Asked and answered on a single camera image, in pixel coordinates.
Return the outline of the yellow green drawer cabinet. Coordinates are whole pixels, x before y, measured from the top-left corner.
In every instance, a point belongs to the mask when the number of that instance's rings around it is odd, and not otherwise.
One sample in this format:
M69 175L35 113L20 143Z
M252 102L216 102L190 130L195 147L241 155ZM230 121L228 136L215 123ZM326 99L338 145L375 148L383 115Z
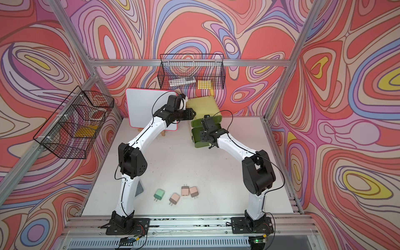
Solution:
M205 115L211 117L221 115L220 109L213 96L189 99L186 108L192 108L196 112L194 119L204 118Z

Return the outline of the green plug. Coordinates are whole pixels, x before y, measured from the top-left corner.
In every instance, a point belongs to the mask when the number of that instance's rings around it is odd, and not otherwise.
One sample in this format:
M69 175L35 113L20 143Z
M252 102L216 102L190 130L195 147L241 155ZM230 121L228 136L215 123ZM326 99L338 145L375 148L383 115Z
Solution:
M165 191L162 189L157 189L156 192L154 193L154 201L161 201L162 198L165 195Z

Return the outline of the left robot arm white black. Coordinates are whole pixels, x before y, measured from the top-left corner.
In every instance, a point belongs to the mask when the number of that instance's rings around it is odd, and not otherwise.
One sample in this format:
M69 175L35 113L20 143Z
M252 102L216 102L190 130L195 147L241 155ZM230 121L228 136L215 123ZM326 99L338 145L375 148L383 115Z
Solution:
M189 98L175 93L168 97L167 103L155 111L148 125L128 143L118 147L118 166L121 172L121 191L112 219L127 219L134 213L135 196L140 177L147 170L148 163L144 152L156 137L171 124L192 120L196 112L187 108Z

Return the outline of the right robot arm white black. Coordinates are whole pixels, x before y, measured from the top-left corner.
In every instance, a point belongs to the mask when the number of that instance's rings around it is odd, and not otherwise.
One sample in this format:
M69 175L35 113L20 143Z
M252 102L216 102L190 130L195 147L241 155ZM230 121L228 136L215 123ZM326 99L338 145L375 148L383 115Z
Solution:
M272 190L276 174L266 151L254 151L237 141L229 131L220 128L210 115L201 120L201 141L224 150L242 164L242 178L249 192L249 202L244 212L244 223L255 230L266 222L265 196Z

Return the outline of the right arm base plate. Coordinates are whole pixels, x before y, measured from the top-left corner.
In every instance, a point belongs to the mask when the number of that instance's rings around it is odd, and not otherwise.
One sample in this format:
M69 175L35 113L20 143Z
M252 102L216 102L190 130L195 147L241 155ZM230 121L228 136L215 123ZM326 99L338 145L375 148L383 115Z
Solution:
M231 217L230 226L233 234L266 234L275 232L271 217L263 216L258 220L250 217Z

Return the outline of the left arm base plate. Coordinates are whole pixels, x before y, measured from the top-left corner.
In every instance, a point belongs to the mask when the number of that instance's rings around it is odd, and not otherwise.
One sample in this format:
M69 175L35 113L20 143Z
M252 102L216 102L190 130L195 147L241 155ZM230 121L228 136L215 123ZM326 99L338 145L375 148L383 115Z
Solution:
M145 235L149 225L149 218L116 217L102 228L106 229L107 235Z

